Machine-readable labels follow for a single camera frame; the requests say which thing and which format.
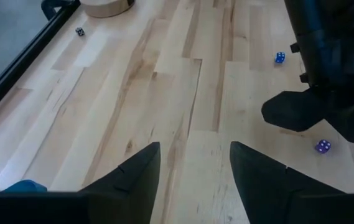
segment hardwood floor plank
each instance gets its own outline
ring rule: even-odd
[[[192,53],[193,43],[196,38],[196,30],[199,22],[199,14],[200,14],[200,6],[202,2],[201,0],[195,1],[195,6],[192,12],[192,18],[190,20],[189,29],[187,32],[187,36],[185,38],[184,49],[182,51],[182,56],[186,58],[190,58]]]
[[[72,41],[68,43],[65,50],[60,54],[59,58],[52,66],[52,69],[67,70],[70,66],[72,66],[84,46],[90,42],[92,37],[95,37],[94,31],[96,30],[95,28],[97,25],[97,19],[88,18],[82,25],[85,35],[82,37],[75,35],[73,37]]]
[[[191,53],[191,57],[203,59],[191,129],[218,131],[224,10],[207,9],[202,3]]]
[[[152,74],[152,72],[141,73],[140,78],[132,79],[131,84],[128,84],[128,91],[114,131],[108,139],[101,141],[84,185],[103,177],[122,163],[125,153],[131,147],[129,140],[136,130],[138,118],[145,107],[146,101],[144,99]]]
[[[196,30],[189,30],[194,23],[194,13],[198,13],[196,8],[198,8],[197,3],[188,0],[179,1],[156,63],[156,72],[168,71],[169,66],[172,66],[169,62],[183,56],[187,39],[192,38],[192,33],[196,32]]]
[[[59,113],[60,107],[70,96],[82,72],[82,68],[71,68],[58,88],[54,89],[53,93],[49,96],[36,122],[18,145],[5,168],[1,171],[0,190],[4,190],[23,178],[35,155],[39,151],[42,142],[47,137]]]
[[[49,96],[63,78],[63,72],[54,73],[47,83],[34,90],[7,118],[6,125],[0,131],[0,172],[9,158],[24,139],[32,125],[37,121]]]
[[[249,62],[250,69],[268,72],[273,68],[269,8],[250,5],[249,7]]]
[[[189,135],[175,211],[169,223],[249,223],[220,134]]]
[[[103,136],[111,134],[118,119],[126,94],[126,84],[142,65],[142,54],[150,35],[153,20],[141,28],[139,38],[126,39],[119,48],[118,56],[109,75],[95,98],[86,120],[56,175],[51,190],[78,190],[82,188],[96,151]],[[75,172],[76,166],[81,172]]]
[[[166,0],[159,15],[159,19],[171,21],[180,0]]]
[[[225,64],[227,61],[232,61],[233,57],[233,11],[232,8],[224,9],[222,18],[222,38],[221,38],[221,58],[220,68],[218,73],[218,82],[215,90],[215,104],[214,104],[214,117],[213,117],[213,130],[219,131],[220,128],[220,113],[221,101],[225,79]]]
[[[51,185],[72,146],[78,128],[93,104],[93,99],[98,95],[109,73],[115,58],[114,52],[120,43],[121,40],[109,37],[92,65],[84,69],[76,87],[60,107],[60,113],[24,179],[34,179],[40,184]]]
[[[220,133],[261,152],[266,152],[267,131],[273,128],[261,114],[269,98],[267,79],[268,74],[250,70],[246,62],[226,63]]]
[[[92,63],[98,58],[106,43],[109,41],[109,35],[102,27],[95,29],[91,36],[91,40],[87,41],[84,47],[76,55],[73,66],[90,67]]]
[[[179,184],[179,172],[190,132],[202,64],[197,59],[176,58],[174,61],[181,65],[180,70],[175,73],[169,100],[154,123],[148,139],[148,142],[159,141],[161,144],[161,172],[152,223],[167,223],[172,210],[172,194]]]
[[[249,62],[249,4],[247,0],[237,0],[233,13],[233,61]]]

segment round wooden object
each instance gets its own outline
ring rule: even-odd
[[[80,0],[80,2],[87,15],[104,18],[127,11],[135,0]]]

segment light wood plank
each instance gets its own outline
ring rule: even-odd
[[[159,15],[159,19],[171,21],[180,0],[166,0]]]
[[[58,88],[54,89],[54,92],[49,96],[48,102],[37,117],[37,121],[30,128],[5,168],[1,171],[0,190],[23,178],[43,140],[48,135],[48,131],[54,123],[60,107],[69,97],[82,72],[82,68],[71,68]]]
[[[233,61],[249,62],[250,19],[247,0],[235,2],[233,11]]]
[[[82,125],[99,93],[103,81],[114,62],[114,52],[121,40],[109,37],[93,64],[84,69],[69,98],[60,107],[40,151],[26,172],[24,179],[34,179],[50,186],[72,146],[78,128]]]
[[[274,62],[269,8],[266,6],[250,5],[249,23],[250,69],[268,72],[272,69]]]
[[[249,223],[233,180],[229,144],[215,132],[190,133],[169,223]]]
[[[114,66],[81,125],[50,190],[78,190],[82,187],[102,137],[107,131],[113,130],[124,100],[124,88],[140,64],[152,23],[148,21],[147,26],[141,29],[142,38],[125,40],[118,50]]]
[[[7,123],[0,131],[0,172],[7,164],[9,158],[24,139],[32,125],[37,121],[42,108],[49,96],[62,80],[63,73],[48,72],[49,81],[42,83],[29,97],[20,102],[20,105],[7,118]]]
[[[192,38],[194,37],[192,35],[196,32],[196,30],[189,30],[190,26],[194,26],[192,24],[194,23],[194,14],[198,15],[196,8],[198,9],[198,2],[195,4],[192,1],[179,1],[173,20],[170,22],[167,36],[164,39],[164,46],[161,49],[155,71],[164,72],[168,70],[168,66],[172,66],[168,63],[170,60],[181,57],[185,51],[188,51],[186,49],[187,42],[193,41]]]
[[[163,19],[155,19],[153,25],[151,25],[140,64],[130,76],[125,87],[126,98],[114,131],[108,133],[109,135],[102,139],[100,148],[90,167],[91,173],[87,175],[85,184],[106,175],[115,168],[118,161],[123,161],[124,157],[129,158],[132,155],[131,152],[136,152],[137,149],[132,150],[132,136],[144,129],[145,122],[143,121],[147,120],[147,123],[150,123],[148,121],[153,120],[150,118],[151,111],[156,112],[161,108],[161,105],[151,103],[151,101],[155,101],[151,96],[159,96],[158,99],[166,95],[164,92],[167,91],[167,88],[165,88],[167,85],[162,86],[162,84],[167,83],[170,79],[172,80],[171,77],[158,78],[157,73],[154,73],[154,67],[168,26],[169,21]]]
[[[182,59],[175,62],[181,66],[176,71],[168,104],[155,122],[148,140],[159,141],[161,144],[160,180],[151,223],[167,223],[172,211],[172,194],[179,184],[202,65],[201,60]]]
[[[208,9],[201,2],[198,29],[191,57],[203,59],[200,70],[197,100],[192,117],[192,129],[218,131],[220,100],[220,67],[222,47],[223,9]]]
[[[54,70],[66,70],[73,65],[79,53],[85,48],[85,45],[93,39],[93,42],[98,41],[95,37],[95,30],[98,26],[98,20],[88,18],[86,22],[82,25],[84,30],[84,36],[74,35],[72,40],[68,43],[65,50],[59,55],[58,59],[55,61],[52,69]]]

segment wood grain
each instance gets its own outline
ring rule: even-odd
[[[106,19],[78,9],[0,103],[0,190],[32,179],[77,191],[159,141],[151,223],[248,223],[229,163],[241,141],[354,192],[354,144],[325,121],[295,133],[261,115],[307,88],[294,41],[283,0],[137,0]],[[320,139],[333,145],[322,156]]]

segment die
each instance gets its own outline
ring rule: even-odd
[[[332,145],[327,140],[320,140],[319,143],[315,146],[315,150],[321,154],[325,154],[332,148]]]
[[[81,28],[81,27],[77,27],[76,28],[76,33],[79,35],[79,36],[84,36],[84,30],[83,30],[83,28]]]
[[[278,52],[275,56],[275,63],[282,64],[285,58],[286,54],[284,52]]]

